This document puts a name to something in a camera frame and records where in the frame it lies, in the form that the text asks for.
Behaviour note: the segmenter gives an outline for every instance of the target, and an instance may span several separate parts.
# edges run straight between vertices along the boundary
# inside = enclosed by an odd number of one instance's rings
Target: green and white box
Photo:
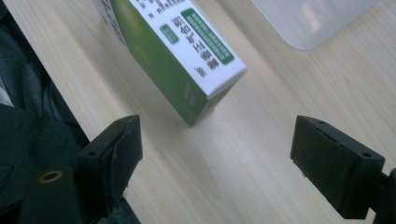
[[[191,126],[247,71],[190,0],[92,1]]]

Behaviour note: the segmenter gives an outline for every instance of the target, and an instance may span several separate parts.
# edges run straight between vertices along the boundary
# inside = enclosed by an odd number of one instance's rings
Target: light wood surface
[[[247,64],[189,127],[106,28],[90,0],[6,0],[93,139],[139,114],[144,159],[126,197],[142,223],[346,221],[290,159],[297,115],[323,119],[396,167],[396,1],[383,0],[311,51],[288,46],[248,0],[194,3]]]

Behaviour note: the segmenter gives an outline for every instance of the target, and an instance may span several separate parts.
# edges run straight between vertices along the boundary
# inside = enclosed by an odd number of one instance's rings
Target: black clamp jaw
[[[24,197],[19,223],[96,223],[120,204],[143,158],[140,121],[113,122],[76,156],[76,167],[37,176]]]
[[[332,125],[298,116],[291,159],[345,219],[396,223],[396,169],[383,174],[385,158]]]

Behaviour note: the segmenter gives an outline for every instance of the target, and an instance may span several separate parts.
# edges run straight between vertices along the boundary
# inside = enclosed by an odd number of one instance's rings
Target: brass grommet
[[[51,172],[48,172],[48,173],[40,176],[39,181],[41,184],[48,184],[50,182],[53,182],[53,181],[61,178],[61,176],[63,174],[64,173],[62,173],[62,171],[51,171]]]

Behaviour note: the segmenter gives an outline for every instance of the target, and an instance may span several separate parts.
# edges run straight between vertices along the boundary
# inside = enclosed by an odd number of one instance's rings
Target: wooden table
[[[189,127],[91,0],[7,0],[93,139],[139,114],[144,159],[126,197],[143,223],[345,221],[290,159],[297,115],[328,121],[396,167],[396,1],[383,0],[311,51],[288,46],[248,0],[195,0],[248,73]]]

